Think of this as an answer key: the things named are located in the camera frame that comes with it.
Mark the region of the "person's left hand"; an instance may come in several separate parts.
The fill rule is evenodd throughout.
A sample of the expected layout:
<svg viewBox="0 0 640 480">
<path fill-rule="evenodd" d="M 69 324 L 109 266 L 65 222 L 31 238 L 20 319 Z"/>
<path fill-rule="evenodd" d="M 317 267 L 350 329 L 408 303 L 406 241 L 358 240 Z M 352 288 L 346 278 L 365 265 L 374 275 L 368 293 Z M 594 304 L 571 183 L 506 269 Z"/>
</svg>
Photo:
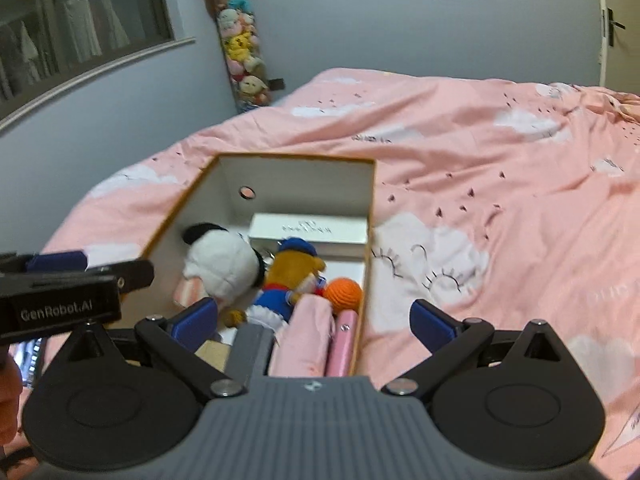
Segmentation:
<svg viewBox="0 0 640 480">
<path fill-rule="evenodd" d="M 0 380 L 0 444 L 12 441 L 17 432 L 18 409 L 23 391 L 22 376 L 12 356 L 1 367 Z"/>
</svg>

